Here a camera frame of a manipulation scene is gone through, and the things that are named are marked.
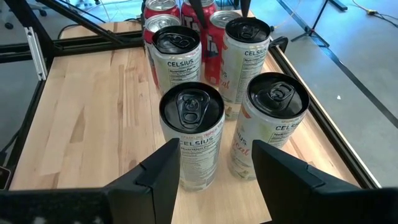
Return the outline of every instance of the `black can top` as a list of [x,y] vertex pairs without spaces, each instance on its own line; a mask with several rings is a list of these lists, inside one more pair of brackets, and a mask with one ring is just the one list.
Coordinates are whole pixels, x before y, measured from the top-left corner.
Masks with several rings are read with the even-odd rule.
[[254,77],[248,86],[248,96],[259,111],[280,119],[298,117],[310,104],[308,92],[299,81],[277,72]]
[[185,54],[200,44],[198,32],[184,26],[168,26],[156,31],[152,43],[163,54]]
[[260,43],[269,37],[271,28],[259,19],[240,17],[229,21],[225,31],[230,37],[239,42]]
[[213,87],[186,82],[171,88],[160,100],[160,117],[172,129],[187,134],[205,132],[224,115],[224,102]]

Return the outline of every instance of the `red can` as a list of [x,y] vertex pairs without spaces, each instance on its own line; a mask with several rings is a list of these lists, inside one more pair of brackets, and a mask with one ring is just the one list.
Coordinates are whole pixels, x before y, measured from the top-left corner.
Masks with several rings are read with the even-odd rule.
[[241,15],[233,11],[218,11],[210,17],[206,34],[205,78],[212,85],[218,85],[220,82],[221,52],[225,26],[229,21],[238,17],[241,17]]
[[144,9],[145,20],[159,14],[169,14],[180,18],[180,9],[175,0],[147,0]]
[[147,52],[150,64],[150,70],[152,72],[152,77],[154,78],[154,82],[157,88],[159,88],[159,82],[156,75],[154,59],[152,58],[152,51],[151,51],[152,37],[156,33],[156,31],[160,30],[163,27],[179,26],[179,25],[181,25],[180,18],[168,14],[159,14],[145,20],[145,29],[144,29],[145,49]]
[[[215,1],[201,0],[201,6],[205,14],[206,23],[209,24],[210,16],[217,11]],[[202,32],[202,26],[189,0],[184,0],[181,6],[181,22],[183,26],[187,26],[199,33],[201,41],[201,61],[205,62],[206,32]]]

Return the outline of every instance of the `can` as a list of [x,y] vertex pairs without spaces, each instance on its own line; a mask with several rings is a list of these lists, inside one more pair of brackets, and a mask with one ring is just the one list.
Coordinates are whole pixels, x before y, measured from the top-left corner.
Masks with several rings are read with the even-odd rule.
[[260,74],[269,46],[271,28],[256,18],[237,18],[225,27],[221,54],[220,93],[225,118],[238,118],[250,80]]
[[173,86],[200,79],[199,34],[184,26],[168,26],[152,37],[152,57],[162,95]]
[[156,31],[160,30],[163,27],[177,26],[177,25],[181,25],[180,19],[178,17],[168,14],[159,14],[156,16],[152,16],[151,18],[145,21],[145,29],[144,29],[145,49],[147,52],[150,70],[152,72],[152,77],[154,79],[157,88],[159,88],[159,82],[157,81],[155,63],[151,54],[152,37],[154,36]]
[[160,100],[160,125],[166,141],[180,138],[180,184],[206,189],[214,180],[224,125],[224,103],[213,87],[187,82]]
[[210,16],[206,33],[205,79],[211,85],[218,85],[221,71],[221,51],[226,24],[241,15],[234,11],[218,11]]
[[[201,0],[201,6],[205,15],[206,23],[209,24],[210,16],[217,11],[214,0]],[[189,0],[184,0],[181,6],[181,22],[183,26],[189,27],[197,31],[200,35],[202,45],[202,64],[205,66],[205,49],[206,49],[206,32],[202,32],[202,26],[193,10]]]
[[256,179],[252,161],[255,139],[282,149],[310,104],[305,87],[287,75],[269,72],[253,78],[246,90],[228,163],[233,175]]
[[145,2],[144,19],[159,14],[169,14],[180,18],[180,9],[175,0],[147,0]]

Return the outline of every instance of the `wooden table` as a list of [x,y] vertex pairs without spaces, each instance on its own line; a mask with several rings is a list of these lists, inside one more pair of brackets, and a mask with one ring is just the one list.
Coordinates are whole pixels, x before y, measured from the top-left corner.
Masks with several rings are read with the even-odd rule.
[[[134,22],[104,24],[113,32]],[[82,27],[63,38],[92,35]],[[281,69],[268,54],[263,72]],[[143,48],[55,58],[11,190],[101,187],[165,143],[157,92]],[[216,179],[202,192],[178,190],[173,223],[270,220],[256,181],[234,178],[226,165],[236,122],[225,122]],[[283,148],[325,172],[356,183],[308,113]]]

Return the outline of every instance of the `celsius can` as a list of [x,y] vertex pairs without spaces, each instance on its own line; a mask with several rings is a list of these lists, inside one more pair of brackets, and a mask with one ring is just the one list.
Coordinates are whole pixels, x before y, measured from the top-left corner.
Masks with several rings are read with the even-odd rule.
[[168,26],[152,37],[152,57],[162,95],[173,86],[200,79],[199,34],[184,26]]
[[159,82],[157,81],[154,59],[152,58],[151,54],[152,37],[155,32],[157,32],[163,27],[178,26],[178,25],[181,25],[180,19],[168,14],[159,14],[156,16],[152,16],[151,18],[145,21],[145,29],[144,29],[145,49],[150,64],[150,70],[152,71],[152,77],[154,78],[154,82],[157,88],[159,88]]
[[220,82],[221,51],[225,25],[239,17],[241,15],[234,11],[218,11],[210,16],[206,34],[205,78],[212,85],[218,85]]
[[[217,11],[214,0],[201,0],[201,6],[205,15],[206,23],[209,24],[210,16]],[[206,32],[201,31],[201,25],[197,14],[193,10],[189,0],[184,0],[181,6],[181,22],[183,26],[189,27],[200,34],[202,46],[202,62],[205,63]]]
[[225,27],[219,91],[225,118],[238,117],[251,78],[260,74],[269,45],[271,28],[256,18],[237,18]]
[[256,178],[252,142],[267,142],[279,149],[303,120],[310,104],[305,87],[276,72],[253,78],[245,93],[231,146],[231,172],[242,179]]
[[180,9],[175,0],[147,0],[145,2],[144,19],[159,14],[169,14],[180,18]]
[[160,125],[166,141],[180,138],[180,184],[206,189],[214,180],[224,125],[224,103],[213,87],[187,82],[160,100]]

